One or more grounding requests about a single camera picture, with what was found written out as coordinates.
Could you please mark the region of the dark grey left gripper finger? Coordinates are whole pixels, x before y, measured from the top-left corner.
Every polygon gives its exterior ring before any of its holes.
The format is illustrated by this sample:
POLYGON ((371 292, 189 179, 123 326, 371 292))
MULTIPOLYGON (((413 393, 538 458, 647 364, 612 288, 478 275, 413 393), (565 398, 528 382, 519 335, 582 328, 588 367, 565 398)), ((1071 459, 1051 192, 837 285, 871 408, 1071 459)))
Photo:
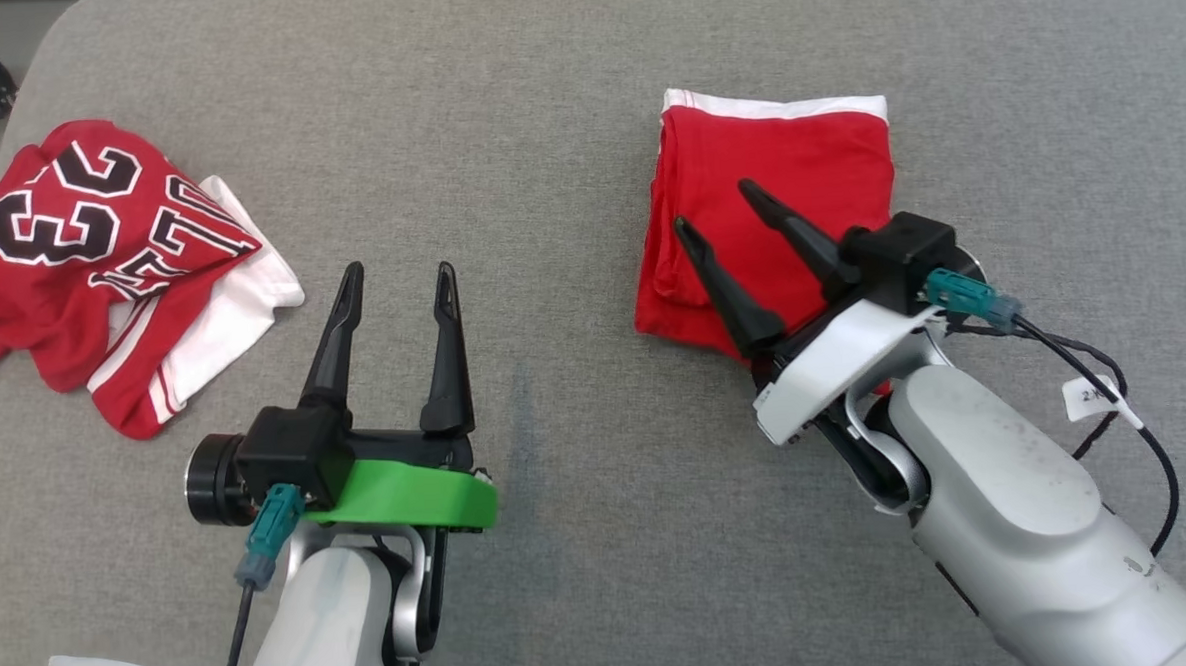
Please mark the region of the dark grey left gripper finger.
POLYGON ((432 437, 466 436, 476 429, 467 347, 455 270, 442 261, 436 270, 433 320, 438 326, 436 352, 428 401, 420 417, 420 433, 432 437))
POLYGON ((365 270, 361 261, 350 262, 343 273, 299 396, 299 406, 327 406, 346 411, 353 333, 362 320, 364 305, 363 274, 365 270))

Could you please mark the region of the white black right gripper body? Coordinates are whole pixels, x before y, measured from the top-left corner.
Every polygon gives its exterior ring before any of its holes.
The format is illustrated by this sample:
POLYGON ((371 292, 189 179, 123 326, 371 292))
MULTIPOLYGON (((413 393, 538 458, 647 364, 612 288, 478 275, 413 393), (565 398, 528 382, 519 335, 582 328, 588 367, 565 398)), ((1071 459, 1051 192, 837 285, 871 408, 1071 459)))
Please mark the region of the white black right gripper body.
POLYGON ((803 425, 843 396, 871 393, 926 364, 945 365, 940 339, 946 318, 939 306, 913 316, 871 301, 844 309, 766 385, 753 410, 763 435, 776 446, 798 438, 803 425))

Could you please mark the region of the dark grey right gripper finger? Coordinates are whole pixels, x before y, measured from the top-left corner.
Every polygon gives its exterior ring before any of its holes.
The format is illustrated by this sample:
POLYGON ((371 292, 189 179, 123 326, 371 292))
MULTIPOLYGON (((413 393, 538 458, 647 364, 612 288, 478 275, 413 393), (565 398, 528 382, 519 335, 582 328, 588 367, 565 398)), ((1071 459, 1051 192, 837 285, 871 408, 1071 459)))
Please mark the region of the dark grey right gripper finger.
POLYGON ((836 302, 860 284, 861 273, 856 265, 843 260, 837 241, 761 188, 755 180, 742 177, 738 188, 761 223, 780 233, 806 269, 818 278, 825 303, 836 302))
POLYGON ((674 220, 675 233, 682 250, 689 256, 691 269, 699 277, 714 310, 723 322, 727 337, 734 342, 737 354, 753 361, 782 341, 785 324, 782 316, 767 310, 737 282, 732 273, 719 263, 715 250, 703 233, 686 218, 674 220))

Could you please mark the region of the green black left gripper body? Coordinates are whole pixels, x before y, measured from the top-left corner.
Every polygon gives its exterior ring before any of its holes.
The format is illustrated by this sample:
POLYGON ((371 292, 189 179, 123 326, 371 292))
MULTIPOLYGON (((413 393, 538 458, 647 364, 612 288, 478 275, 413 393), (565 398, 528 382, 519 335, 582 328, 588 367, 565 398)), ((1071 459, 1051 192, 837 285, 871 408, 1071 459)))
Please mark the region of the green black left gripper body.
MULTIPOLYGON (((189 511, 208 526, 253 524, 261 502, 244 488, 232 465, 241 435, 209 435, 186 466, 189 511)), ((305 521, 323 527, 403 526, 472 532, 492 529, 498 489, 476 467, 470 440, 427 437, 417 431, 355 430, 346 438, 355 456, 339 502, 330 512, 312 506, 305 521)))

